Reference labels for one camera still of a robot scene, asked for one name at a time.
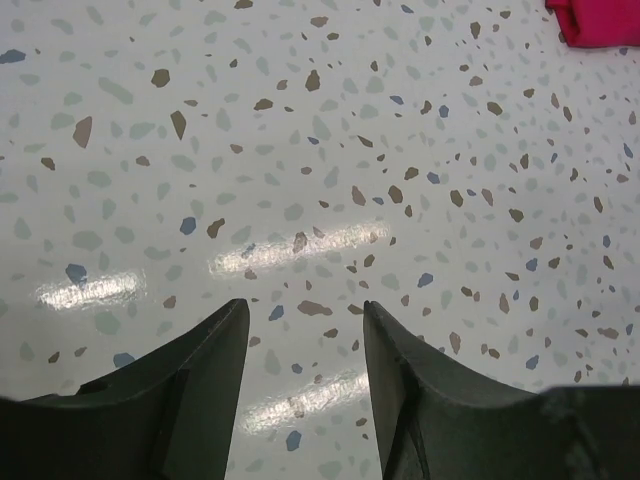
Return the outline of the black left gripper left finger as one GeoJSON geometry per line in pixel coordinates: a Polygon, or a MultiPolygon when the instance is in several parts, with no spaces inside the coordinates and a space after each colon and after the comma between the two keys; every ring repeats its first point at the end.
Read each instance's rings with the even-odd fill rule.
{"type": "Polygon", "coordinates": [[[2,399],[2,478],[224,478],[249,325],[234,299],[74,395],[2,399]]]}

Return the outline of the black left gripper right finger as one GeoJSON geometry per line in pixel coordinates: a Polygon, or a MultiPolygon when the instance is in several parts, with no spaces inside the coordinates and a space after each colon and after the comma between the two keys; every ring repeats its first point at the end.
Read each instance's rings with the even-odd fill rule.
{"type": "Polygon", "coordinates": [[[638,478],[638,387],[527,392],[450,358],[377,302],[364,305],[363,331],[384,478],[638,478]]]}

